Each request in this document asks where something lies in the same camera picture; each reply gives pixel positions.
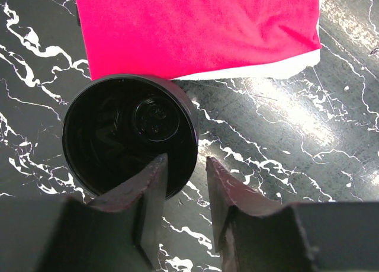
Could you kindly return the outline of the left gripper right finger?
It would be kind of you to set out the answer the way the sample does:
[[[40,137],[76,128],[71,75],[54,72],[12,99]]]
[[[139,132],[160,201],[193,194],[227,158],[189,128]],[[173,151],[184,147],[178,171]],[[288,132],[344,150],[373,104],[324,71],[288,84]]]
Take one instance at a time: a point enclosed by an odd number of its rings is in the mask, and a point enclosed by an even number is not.
[[[206,160],[207,186],[215,251],[220,254],[223,271],[240,271],[236,249],[236,232],[232,223],[237,214],[268,216],[282,204],[264,197],[236,179],[213,157]]]

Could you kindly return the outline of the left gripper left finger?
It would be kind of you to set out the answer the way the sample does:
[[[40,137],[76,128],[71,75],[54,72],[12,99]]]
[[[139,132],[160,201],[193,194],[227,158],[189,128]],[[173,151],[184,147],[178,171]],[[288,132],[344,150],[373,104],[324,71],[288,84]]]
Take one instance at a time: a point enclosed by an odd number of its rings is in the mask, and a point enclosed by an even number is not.
[[[168,156],[88,203],[101,212],[95,271],[153,271],[168,183]]]

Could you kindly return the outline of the black coffee cup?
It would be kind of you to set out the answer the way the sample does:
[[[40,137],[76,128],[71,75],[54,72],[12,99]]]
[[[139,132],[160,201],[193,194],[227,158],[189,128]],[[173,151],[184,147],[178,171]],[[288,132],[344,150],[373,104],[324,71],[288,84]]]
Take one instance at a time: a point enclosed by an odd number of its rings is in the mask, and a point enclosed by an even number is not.
[[[167,154],[166,197],[171,198],[190,180],[197,163],[197,111],[172,81],[105,76],[72,101],[63,122],[62,147],[72,174],[96,196]]]

